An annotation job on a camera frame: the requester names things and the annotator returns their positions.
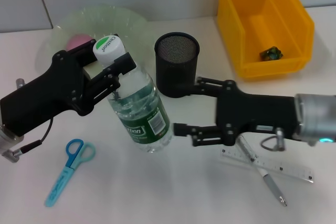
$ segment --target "scissors blade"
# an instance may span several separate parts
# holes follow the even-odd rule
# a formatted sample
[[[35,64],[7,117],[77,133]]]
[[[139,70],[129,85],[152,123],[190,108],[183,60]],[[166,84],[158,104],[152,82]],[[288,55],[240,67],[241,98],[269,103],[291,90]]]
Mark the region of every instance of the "scissors blade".
[[[52,207],[55,202],[57,201],[58,197],[62,193],[65,186],[68,184],[68,181],[73,175],[74,170],[69,167],[64,167],[60,175],[58,176],[58,179],[56,180],[54,186],[52,187],[46,202],[44,205],[46,207]]]

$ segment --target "small object in bin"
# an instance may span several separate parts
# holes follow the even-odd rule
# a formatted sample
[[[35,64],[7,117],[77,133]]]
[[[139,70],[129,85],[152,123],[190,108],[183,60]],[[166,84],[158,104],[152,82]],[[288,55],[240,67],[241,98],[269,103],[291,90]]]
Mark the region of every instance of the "small object in bin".
[[[271,47],[260,53],[262,61],[280,60],[284,55],[277,47]]]

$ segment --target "white ruler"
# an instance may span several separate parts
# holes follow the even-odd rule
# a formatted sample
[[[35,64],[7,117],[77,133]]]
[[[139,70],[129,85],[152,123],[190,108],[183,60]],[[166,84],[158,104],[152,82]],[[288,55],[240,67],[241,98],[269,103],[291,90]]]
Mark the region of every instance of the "white ruler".
[[[244,153],[241,153],[240,150],[235,146],[223,146],[220,149],[220,158],[233,158],[245,164],[257,166],[272,172],[284,174],[290,177],[303,179],[311,183],[314,182],[314,174],[310,168],[304,166],[298,166],[290,163],[285,163],[281,161],[276,161],[271,158],[258,156],[255,161],[251,163]]]

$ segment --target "plastic bottle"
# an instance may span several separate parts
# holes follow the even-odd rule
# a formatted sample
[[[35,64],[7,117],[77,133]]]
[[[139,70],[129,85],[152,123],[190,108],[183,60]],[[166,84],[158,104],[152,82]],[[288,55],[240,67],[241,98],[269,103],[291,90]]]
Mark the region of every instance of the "plastic bottle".
[[[93,48],[104,68],[125,54],[118,36],[106,36]],[[108,96],[116,112],[137,146],[146,152],[156,152],[168,145],[173,133],[169,118],[151,77],[139,66],[119,76],[120,88]]]

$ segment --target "yellow storage bin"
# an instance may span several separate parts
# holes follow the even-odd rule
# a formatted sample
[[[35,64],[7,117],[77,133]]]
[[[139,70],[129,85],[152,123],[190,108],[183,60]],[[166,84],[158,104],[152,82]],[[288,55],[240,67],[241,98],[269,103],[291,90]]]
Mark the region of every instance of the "yellow storage bin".
[[[314,23],[299,0],[219,0],[217,21],[242,78],[296,72],[311,59]],[[272,46],[283,57],[262,61]]]

